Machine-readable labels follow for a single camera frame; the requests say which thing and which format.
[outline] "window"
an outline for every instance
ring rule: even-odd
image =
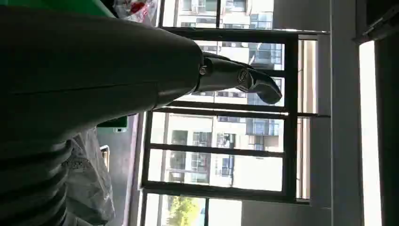
[[[256,93],[231,88],[185,95],[166,107],[149,111],[146,128],[150,127],[151,133],[145,135],[142,179],[147,204],[143,207],[150,211],[149,197],[159,194],[159,202],[151,211],[163,216],[149,226],[171,226],[168,218],[176,216],[170,215],[174,200],[187,203],[195,210],[184,213],[195,219],[186,222],[187,225],[235,226],[240,223],[241,203],[220,198],[253,200],[256,197],[265,202],[289,203],[296,203],[296,198],[309,198],[309,125],[302,117],[317,116],[301,115],[301,112],[312,109],[314,104],[311,98],[315,80],[311,72],[316,70],[306,68],[306,64],[314,61],[314,54],[309,53],[315,45],[298,40],[297,34],[263,31],[272,29],[271,9],[259,6],[253,14],[247,11],[246,1],[242,0],[221,1],[223,15],[220,17],[224,20],[218,23],[216,31],[217,2],[198,0],[197,5],[191,2],[191,10],[174,10],[169,12],[169,17],[165,12],[163,28],[194,39],[203,51],[249,64],[272,76],[283,98],[269,105]],[[234,15],[243,15],[246,21]],[[168,18],[174,21],[167,24]],[[167,28],[178,24],[207,29]],[[248,28],[254,30],[231,30]],[[298,83],[291,79],[296,73]],[[291,99],[296,97],[293,92],[298,92],[298,99]],[[229,216],[220,219],[224,215],[217,210]]]
[[[282,122],[273,119],[247,120],[247,134],[262,136],[278,136]]]
[[[251,15],[251,29],[272,29],[272,20],[273,20],[273,13],[272,12],[262,12],[259,14],[252,14]]]
[[[217,0],[205,0],[205,10],[210,12],[216,12]]]
[[[229,96],[229,92],[217,92],[217,96],[218,97],[228,97]]]
[[[222,175],[222,177],[231,177],[233,175],[233,168],[234,156],[230,155],[228,158],[222,159],[222,171],[220,172],[220,174]]]
[[[202,51],[217,51],[217,46],[199,46]]]
[[[196,27],[196,23],[182,22],[181,27]]]
[[[172,144],[186,145],[187,144],[187,135],[188,135],[188,131],[174,130],[172,132]]]
[[[218,116],[217,121],[219,122],[234,122],[234,123],[245,123],[245,118],[229,117],[229,116]]]
[[[215,18],[197,18],[197,23],[198,24],[215,24],[216,19]]]
[[[264,151],[264,137],[263,136],[249,136],[248,144],[253,150]]]
[[[215,95],[215,92],[213,91],[196,92],[196,93],[191,93],[191,95],[213,97]]]
[[[262,150],[253,149],[252,151],[262,153]],[[150,158],[155,159],[162,155],[162,152],[162,150],[151,149]],[[165,152],[166,155],[169,155],[172,151],[166,150]],[[201,152],[184,153],[186,159],[191,159],[191,162],[187,162],[185,170],[180,170],[181,173],[184,173],[184,180],[179,182],[180,184],[213,186],[215,189],[232,187],[259,191],[281,191],[282,155],[279,155],[280,157],[256,157]],[[150,162],[149,170],[153,171],[154,174],[162,173],[159,162],[156,161]],[[267,172],[267,174],[253,180],[254,175],[259,172]],[[150,182],[175,182],[168,177],[148,177],[148,180]]]
[[[226,0],[227,12],[245,12],[246,0]]]
[[[224,28],[226,29],[243,29],[245,28],[244,24],[224,24]]]
[[[191,0],[183,0],[182,10],[191,11]]]
[[[218,133],[217,134],[217,147],[236,147],[236,135],[231,133]]]
[[[210,147],[212,141],[212,133],[194,132],[192,137],[192,145]]]

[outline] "screw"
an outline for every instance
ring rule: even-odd
[[[246,70],[242,70],[239,75],[238,75],[238,82],[244,82],[245,79],[247,78],[247,71]]]

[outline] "red object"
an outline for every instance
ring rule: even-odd
[[[145,3],[143,3],[143,2],[135,2],[130,7],[130,12],[136,13],[136,12],[140,11],[144,6],[145,6]]]

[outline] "building window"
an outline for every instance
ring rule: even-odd
[[[223,158],[221,175],[223,177],[231,177],[233,175],[233,170],[234,170],[234,156],[229,155],[228,158]]]
[[[239,47],[239,48],[243,48],[244,45],[242,44],[242,42],[224,41],[224,42],[222,42],[222,47]]]
[[[219,91],[217,92],[218,97],[239,97],[246,98],[247,94],[244,92],[228,92],[228,91]]]
[[[224,24],[224,28],[227,29],[244,29],[244,24]]]
[[[205,0],[205,10],[207,12],[216,12],[217,9],[217,0]]]
[[[184,11],[191,11],[191,0],[182,0],[182,10]]]
[[[199,48],[202,51],[212,51],[212,52],[216,52],[217,51],[217,46],[199,46]]]
[[[246,0],[226,0],[227,12],[245,12]]]
[[[262,43],[260,45],[251,43],[249,46],[249,61],[251,65],[274,65],[282,64],[282,45],[274,43]]]
[[[211,147],[212,133],[211,132],[194,132],[192,136],[193,146]]]
[[[252,14],[251,25],[249,28],[270,30],[272,29],[272,20],[273,20],[272,12],[262,12],[259,14]]]
[[[279,135],[279,124],[275,122],[273,119],[269,119],[269,136],[278,136]]]
[[[197,18],[197,23],[198,24],[215,24],[216,19],[215,18]]]
[[[253,150],[264,151],[264,137],[248,136],[248,146]]]
[[[217,133],[217,147],[235,148],[236,135],[231,133]]]
[[[174,130],[172,132],[172,144],[173,145],[187,145],[188,131],[186,130]]]
[[[220,92],[217,92],[217,96],[218,97],[228,97],[229,92],[220,91]]]
[[[172,131],[172,144],[173,145],[187,145],[188,131],[185,130],[173,130]],[[185,169],[186,153],[171,151],[169,167],[174,170]],[[169,172],[169,180],[172,182],[184,181],[184,173]]]
[[[209,183],[208,170],[211,155],[207,153],[191,154],[191,182]]]
[[[245,118],[229,117],[229,116],[218,116],[217,121],[219,122],[233,122],[233,123],[245,123]]]
[[[191,95],[193,95],[193,96],[213,97],[215,95],[215,92],[213,92],[213,91],[196,92],[196,93],[191,93]]]
[[[196,23],[190,23],[190,22],[182,22],[180,24],[181,27],[195,27]]]

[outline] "plastic bag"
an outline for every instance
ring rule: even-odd
[[[103,225],[115,217],[112,186],[100,151],[96,128],[75,136],[68,169],[68,211],[92,225]]]
[[[151,24],[157,11],[158,0],[115,0],[114,9],[119,18]]]

